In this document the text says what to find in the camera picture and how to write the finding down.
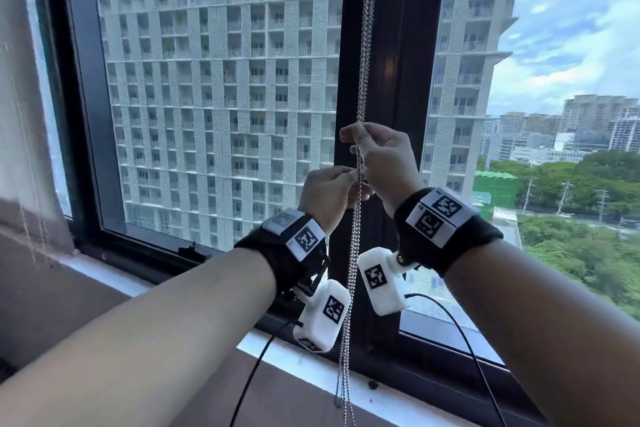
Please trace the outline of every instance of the forearm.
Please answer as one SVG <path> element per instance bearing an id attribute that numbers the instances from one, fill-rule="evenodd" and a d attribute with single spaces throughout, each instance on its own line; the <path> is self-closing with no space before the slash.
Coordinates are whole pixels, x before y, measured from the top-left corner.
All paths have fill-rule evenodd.
<path id="1" fill-rule="evenodd" d="M 465 253 L 445 283 L 552 424 L 637 423 L 636 321 L 504 241 Z"/>
<path id="2" fill-rule="evenodd" d="M 203 386 L 276 293 L 236 249 L 112 309 L 0 388 L 6 427 L 161 427 Z"/>

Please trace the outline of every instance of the person's left arm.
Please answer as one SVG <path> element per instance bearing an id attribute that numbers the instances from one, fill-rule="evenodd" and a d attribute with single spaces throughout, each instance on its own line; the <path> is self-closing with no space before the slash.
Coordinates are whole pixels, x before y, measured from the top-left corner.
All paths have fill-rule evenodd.
<path id="1" fill-rule="evenodd" d="M 350 171 L 320 169 L 305 182 L 298 208 L 327 236 L 353 204 Z M 363 198 L 370 194 L 364 185 Z M 96 318 L 7 380 L 3 427 L 168 425 L 275 294 L 259 252 L 210 259 Z"/>

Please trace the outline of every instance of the white sensor device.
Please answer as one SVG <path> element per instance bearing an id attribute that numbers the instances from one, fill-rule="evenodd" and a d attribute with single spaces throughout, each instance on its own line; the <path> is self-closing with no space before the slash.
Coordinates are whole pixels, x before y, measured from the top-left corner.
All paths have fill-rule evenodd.
<path id="1" fill-rule="evenodd" d="M 311 297 L 297 287 L 293 291 L 306 304 L 298 319 L 302 326 L 293 328 L 293 337 L 311 353 L 326 353 L 338 337 L 351 304 L 351 294 L 333 279 L 320 284 Z"/>
<path id="2" fill-rule="evenodd" d="M 408 307 L 408 293 L 403 273 L 413 269 L 415 264 L 401 266 L 398 253 L 386 248 L 375 247 L 358 257 L 358 268 L 369 294 L 373 310 L 379 316 L 386 316 Z"/>

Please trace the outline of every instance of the black cable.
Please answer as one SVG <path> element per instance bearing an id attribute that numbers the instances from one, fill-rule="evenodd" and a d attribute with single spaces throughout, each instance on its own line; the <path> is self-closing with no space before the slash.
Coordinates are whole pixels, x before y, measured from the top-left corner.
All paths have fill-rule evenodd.
<path id="1" fill-rule="evenodd" d="M 297 319 L 291 319 L 290 321 L 287 321 L 286 323 L 284 323 L 282 326 L 280 326 L 276 330 L 275 333 L 273 333 L 271 335 L 271 337 L 267 341 L 267 344 L 264 345 L 264 348 L 262 349 L 262 352 L 260 353 L 260 356 L 258 356 L 258 360 L 255 362 L 255 365 L 253 366 L 253 369 L 251 370 L 251 374 L 249 374 L 249 378 L 247 379 L 246 383 L 244 384 L 244 389 L 242 390 L 242 395 L 240 395 L 240 398 L 238 399 L 238 403 L 236 404 L 236 409 L 234 411 L 234 416 L 231 417 L 231 423 L 229 424 L 229 427 L 234 427 L 234 424 L 236 423 L 236 417 L 238 415 L 238 412 L 240 411 L 240 406 L 242 405 L 242 400 L 244 400 L 244 396 L 246 395 L 246 391 L 249 390 L 249 385 L 251 384 L 251 380 L 253 379 L 253 375 L 255 375 L 255 371 L 258 369 L 258 366 L 260 365 L 260 362 L 262 361 L 262 358 L 263 358 L 264 354 L 267 352 L 267 348 L 269 347 L 269 344 L 271 344 L 271 342 L 273 342 L 273 340 L 276 339 L 276 335 L 280 331 L 282 331 L 284 328 L 286 328 L 289 325 L 296 324 L 297 322 L 298 322 Z"/>
<path id="2" fill-rule="evenodd" d="M 429 297 L 426 294 L 418 294 L 418 293 L 406 294 L 404 297 L 407 298 L 407 299 L 409 299 L 411 297 L 424 297 L 425 299 L 428 299 L 431 302 L 436 303 L 442 310 L 444 310 L 444 312 L 447 314 L 447 316 L 449 316 L 449 318 L 453 321 L 453 323 L 458 328 L 458 331 L 460 331 L 460 334 L 462 334 L 462 339 L 464 339 L 465 343 L 467 343 L 467 347 L 469 349 L 469 353 L 471 353 L 471 358 L 473 358 L 474 361 L 476 362 L 476 367 L 478 368 L 478 373 L 480 373 L 480 377 L 482 377 L 482 379 L 484 380 L 484 385 L 486 386 L 487 391 L 489 391 L 489 396 L 491 397 L 491 402 L 493 404 L 493 407 L 495 408 L 495 412 L 498 414 L 498 417 L 500 417 L 500 422 L 502 423 L 502 425 L 504 427 L 507 427 L 507 422 L 504 421 L 504 417 L 502 416 L 502 413 L 500 411 L 500 407 L 498 407 L 498 402 L 496 402 L 495 397 L 493 396 L 493 392 L 491 391 L 491 387 L 489 386 L 489 382 L 486 381 L 486 377 L 484 376 L 482 368 L 480 368 L 480 361 L 478 361 L 478 358 L 476 357 L 476 354 L 474 353 L 473 348 L 471 348 L 471 344 L 469 344 L 469 341 L 467 339 L 466 334 L 464 333 L 464 331 L 462 330 L 462 328 L 460 327 L 460 325 L 458 324 L 456 319 L 451 315 L 451 312 L 449 312 L 444 307 L 444 305 L 442 305 L 439 301 L 436 301 L 436 299 L 434 299 L 433 297 Z"/>

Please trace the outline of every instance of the qr code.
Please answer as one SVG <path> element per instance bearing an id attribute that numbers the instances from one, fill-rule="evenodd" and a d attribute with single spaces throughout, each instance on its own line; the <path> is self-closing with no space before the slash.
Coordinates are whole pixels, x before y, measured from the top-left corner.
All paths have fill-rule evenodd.
<path id="1" fill-rule="evenodd" d="M 297 220 L 298 218 L 295 216 L 284 212 L 276 214 L 276 216 L 271 218 L 272 223 L 282 227 L 283 229 L 289 228 L 289 225 Z"/>
<path id="2" fill-rule="evenodd" d="M 329 300 L 324 306 L 324 315 L 331 319 L 334 323 L 338 324 L 344 311 L 344 304 L 333 296 L 329 296 Z"/>
<path id="3" fill-rule="evenodd" d="M 382 270 L 381 265 L 376 265 L 370 269 L 364 271 L 364 275 L 369 282 L 369 288 L 376 289 L 377 287 L 384 286 L 387 283 L 387 277 Z"/>
<path id="4" fill-rule="evenodd" d="M 316 236 L 309 230 L 309 227 L 304 227 L 302 230 L 296 234 L 295 237 L 296 242 L 305 251 L 305 253 L 311 252 L 314 249 L 314 246 L 318 244 L 320 241 Z"/>
<path id="5" fill-rule="evenodd" d="M 317 353 L 321 351 L 309 338 L 300 338 L 298 342 L 305 347 L 305 349 L 311 351 L 312 353 Z"/>
<path id="6" fill-rule="evenodd" d="M 451 218 L 455 213 L 462 209 L 462 204 L 454 201 L 448 196 L 443 196 L 432 204 L 431 207 L 441 213 L 445 218 Z"/>
<path id="7" fill-rule="evenodd" d="M 444 223 L 438 216 L 431 212 L 428 208 L 424 208 L 424 212 L 420 219 L 415 223 L 414 228 L 427 238 L 433 238 Z"/>

